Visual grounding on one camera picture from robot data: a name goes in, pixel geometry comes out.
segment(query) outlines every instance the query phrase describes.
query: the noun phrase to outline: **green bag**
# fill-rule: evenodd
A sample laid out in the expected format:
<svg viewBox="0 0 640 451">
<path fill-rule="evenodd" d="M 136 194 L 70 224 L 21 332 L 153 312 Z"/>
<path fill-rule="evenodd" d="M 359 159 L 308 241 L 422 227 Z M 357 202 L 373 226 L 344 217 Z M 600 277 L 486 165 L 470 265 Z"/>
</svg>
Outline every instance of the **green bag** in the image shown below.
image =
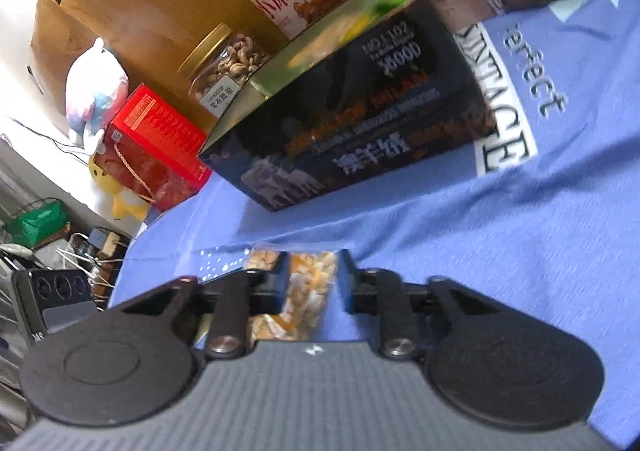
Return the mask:
<svg viewBox="0 0 640 451">
<path fill-rule="evenodd" d="M 46 238 L 64 229 L 68 218 L 62 202 L 55 198 L 39 201 L 44 202 L 45 205 L 24 212 L 7 222 L 6 230 L 12 235 L 13 243 L 33 249 Z"/>
</svg>

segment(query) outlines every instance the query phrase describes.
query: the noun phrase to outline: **yellow duck toy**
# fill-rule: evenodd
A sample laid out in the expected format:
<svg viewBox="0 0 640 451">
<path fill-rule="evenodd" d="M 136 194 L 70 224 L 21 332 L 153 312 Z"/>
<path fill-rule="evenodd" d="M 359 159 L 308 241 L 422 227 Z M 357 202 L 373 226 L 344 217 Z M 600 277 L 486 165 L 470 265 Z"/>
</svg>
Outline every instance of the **yellow duck toy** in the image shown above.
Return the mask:
<svg viewBox="0 0 640 451">
<path fill-rule="evenodd" d="M 94 158 L 89 158 L 89 171 L 98 187 L 113 197 L 113 217 L 121 220 L 131 214 L 140 222 L 144 221 L 150 209 L 149 203 L 100 169 Z"/>
</svg>

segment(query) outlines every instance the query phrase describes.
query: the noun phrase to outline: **wooden headboard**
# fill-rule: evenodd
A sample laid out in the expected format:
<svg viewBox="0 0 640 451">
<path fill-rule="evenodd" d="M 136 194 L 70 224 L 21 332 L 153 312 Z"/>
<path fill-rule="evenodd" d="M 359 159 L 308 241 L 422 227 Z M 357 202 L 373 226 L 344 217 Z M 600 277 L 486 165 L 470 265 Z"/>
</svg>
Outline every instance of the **wooden headboard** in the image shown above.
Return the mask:
<svg viewBox="0 0 640 451">
<path fill-rule="evenodd" d="M 222 21 L 247 30 L 267 50 L 284 44 L 283 34 L 247 0 L 38 0 L 31 41 L 37 75 L 64 115 L 66 74 L 101 36 L 129 75 L 131 89 L 146 82 L 207 128 L 208 113 L 187 101 L 177 69 Z"/>
</svg>

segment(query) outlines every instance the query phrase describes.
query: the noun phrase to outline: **black box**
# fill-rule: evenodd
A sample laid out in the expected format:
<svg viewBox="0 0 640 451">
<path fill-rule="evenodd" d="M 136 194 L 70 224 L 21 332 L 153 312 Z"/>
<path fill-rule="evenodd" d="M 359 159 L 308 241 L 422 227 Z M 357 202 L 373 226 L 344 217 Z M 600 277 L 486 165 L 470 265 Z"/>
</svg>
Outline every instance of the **black box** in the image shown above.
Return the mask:
<svg viewBox="0 0 640 451">
<path fill-rule="evenodd" d="M 253 74 L 200 159 L 278 210 L 493 129 L 428 0 L 347 0 Z"/>
</svg>

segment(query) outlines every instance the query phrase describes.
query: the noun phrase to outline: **cardboard box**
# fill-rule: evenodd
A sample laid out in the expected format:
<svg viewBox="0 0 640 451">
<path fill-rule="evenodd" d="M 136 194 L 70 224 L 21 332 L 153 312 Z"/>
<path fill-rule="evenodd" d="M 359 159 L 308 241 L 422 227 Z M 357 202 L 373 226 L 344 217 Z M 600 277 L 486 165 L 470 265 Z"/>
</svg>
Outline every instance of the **cardboard box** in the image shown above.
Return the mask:
<svg viewBox="0 0 640 451">
<path fill-rule="evenodd" d="M 249 79 L 200 159 L 278 210 L 494 127 L 428 0 L 347 0 Z"/>
<path fill-rule="evenodd" d="M 196 194 L 211 171 L 197 157 L 206 135 L 140 84 L 107 128 L 95 163 L 166 211 Z"/>
</svg>

